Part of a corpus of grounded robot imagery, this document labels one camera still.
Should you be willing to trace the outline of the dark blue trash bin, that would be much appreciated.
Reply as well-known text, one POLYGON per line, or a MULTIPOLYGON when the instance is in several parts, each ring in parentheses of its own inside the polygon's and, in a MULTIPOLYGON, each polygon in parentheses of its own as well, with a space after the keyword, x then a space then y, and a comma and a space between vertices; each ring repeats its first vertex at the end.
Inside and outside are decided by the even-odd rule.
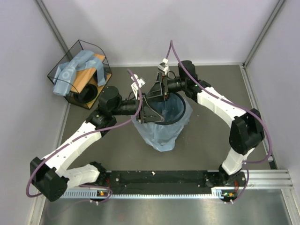
POLYGON ((172 93, 167 101, 155 102, 152 107, 165 121, 150 124, 150 145, 160 152, 171 151, 184 126, 186 102, 178 93, 172 93))

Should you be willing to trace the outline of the light blue printed trash bag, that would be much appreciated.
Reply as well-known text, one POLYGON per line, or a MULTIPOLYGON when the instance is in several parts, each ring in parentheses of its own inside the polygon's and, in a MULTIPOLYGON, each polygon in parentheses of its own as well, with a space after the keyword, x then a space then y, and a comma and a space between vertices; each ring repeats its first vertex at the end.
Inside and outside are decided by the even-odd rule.
POLYGON ((71 61, 59 64, 53 76, 53 93, 64 97, 70 92, 81 93, 94 75, 97 87, 105 85, 104 60, 101 54, 81 50, 71 61))

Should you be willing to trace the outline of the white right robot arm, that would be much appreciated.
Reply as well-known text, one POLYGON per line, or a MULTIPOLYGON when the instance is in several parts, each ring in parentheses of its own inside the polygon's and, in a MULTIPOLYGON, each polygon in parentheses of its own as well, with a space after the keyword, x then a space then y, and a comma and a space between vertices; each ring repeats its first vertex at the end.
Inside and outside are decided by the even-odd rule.
POLYGON ((188 98, 220 117, 230 128, 230 150, 219 167, 218 178, 223 185, 231 185, 248 156, 265 138, 260 112, 255 108, 239 108, 208 82, 198 79, 190 60, 178 63, 180 75, 173 79, 168 77, 170 68, 167 59, 163 59, 157 68, 157 81, 153 87, 155 94, 162 94, 159 99, 165 100, 170 94, 183 91, 188 98))

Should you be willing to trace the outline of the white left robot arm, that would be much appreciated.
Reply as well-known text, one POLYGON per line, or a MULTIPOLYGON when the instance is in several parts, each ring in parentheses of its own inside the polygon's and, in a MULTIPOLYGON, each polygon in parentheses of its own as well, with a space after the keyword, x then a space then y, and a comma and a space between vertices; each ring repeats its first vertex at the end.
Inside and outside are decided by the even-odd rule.
POLYGON ((137 92, 135 99, 124 100, 114 86, 104 88, 99 102, 78 130, 59 148, 43 158, 34 158, 30 162, 29 185, 33 185, 50 202, 60 199, 64 193, 74 187, 88 183, 101 186, 106 182, 104 167, 96 162, 70 169, 69 166, 82 153, 107 134, 119 128, 117 115, 130 115, 138 122, 161 122, 164 118, 154 109, 154 104, 165 101, 168 95, 154 85, 145 94, 137 92))

